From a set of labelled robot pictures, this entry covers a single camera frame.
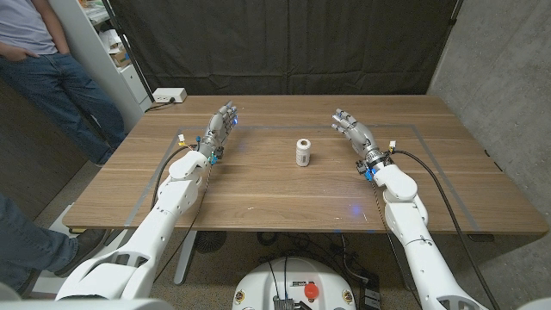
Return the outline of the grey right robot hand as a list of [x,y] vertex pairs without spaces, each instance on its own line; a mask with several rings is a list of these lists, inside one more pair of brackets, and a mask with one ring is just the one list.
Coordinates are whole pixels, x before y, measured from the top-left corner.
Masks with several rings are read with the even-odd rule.
[[340,108],[332,118],[336,123],[331,127],[345,136],[369,169],[377,172],[384,167],[385,155],[380,151],[374,135],[364,124]]

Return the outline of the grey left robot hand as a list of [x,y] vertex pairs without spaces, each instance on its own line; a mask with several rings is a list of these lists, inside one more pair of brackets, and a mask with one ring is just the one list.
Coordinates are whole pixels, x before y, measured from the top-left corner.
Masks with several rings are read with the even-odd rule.
[[196,150],[207,157],[210,164],[215,164],[218,159],[222,159],[224,145],[237,123],[237,108],[232,101],[228,101],[211,117]]

